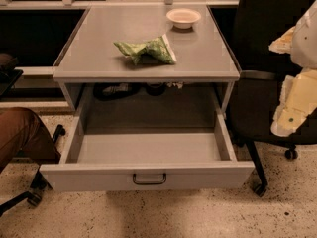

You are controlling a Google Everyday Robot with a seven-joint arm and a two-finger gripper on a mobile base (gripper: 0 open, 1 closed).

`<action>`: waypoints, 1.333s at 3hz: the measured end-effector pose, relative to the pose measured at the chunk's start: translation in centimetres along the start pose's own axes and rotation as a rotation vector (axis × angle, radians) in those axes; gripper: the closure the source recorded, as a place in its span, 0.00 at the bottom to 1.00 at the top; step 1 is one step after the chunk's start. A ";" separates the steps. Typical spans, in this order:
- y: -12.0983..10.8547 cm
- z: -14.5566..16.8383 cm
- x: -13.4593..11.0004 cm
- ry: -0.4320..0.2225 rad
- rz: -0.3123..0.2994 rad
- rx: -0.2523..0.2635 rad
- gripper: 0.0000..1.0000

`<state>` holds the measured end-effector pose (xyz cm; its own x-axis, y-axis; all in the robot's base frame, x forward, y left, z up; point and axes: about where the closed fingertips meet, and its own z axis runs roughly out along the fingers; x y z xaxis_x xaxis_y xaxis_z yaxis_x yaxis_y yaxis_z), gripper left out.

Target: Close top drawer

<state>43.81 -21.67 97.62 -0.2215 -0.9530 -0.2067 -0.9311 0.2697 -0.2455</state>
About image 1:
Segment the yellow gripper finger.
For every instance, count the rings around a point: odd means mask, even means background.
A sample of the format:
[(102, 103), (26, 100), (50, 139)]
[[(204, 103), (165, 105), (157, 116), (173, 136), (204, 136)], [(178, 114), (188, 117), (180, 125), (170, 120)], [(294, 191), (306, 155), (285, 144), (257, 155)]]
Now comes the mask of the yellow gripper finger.
[(317, 70), (304, 68), (295, 77), (288, 75), (282, 84), (271, 132), (279, 137), (288, 137), (316, 108)]
[(288, 29), (283, 35), (273, 41), (268, 49), (271, 52), (278, 54), (290, 54), (292, 47), (292, 37), (293, 37), (294, 27)]

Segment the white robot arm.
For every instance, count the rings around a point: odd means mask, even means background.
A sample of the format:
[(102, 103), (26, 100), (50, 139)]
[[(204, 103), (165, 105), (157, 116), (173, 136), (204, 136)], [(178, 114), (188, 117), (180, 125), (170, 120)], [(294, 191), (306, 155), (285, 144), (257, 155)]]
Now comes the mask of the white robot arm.
[(285, 78), (270, 127), (274, 135), (288, 137), (317, 108), (317, 1), (268, 49), (290, 54), (291, 61), (302, 68), (295, 77)]

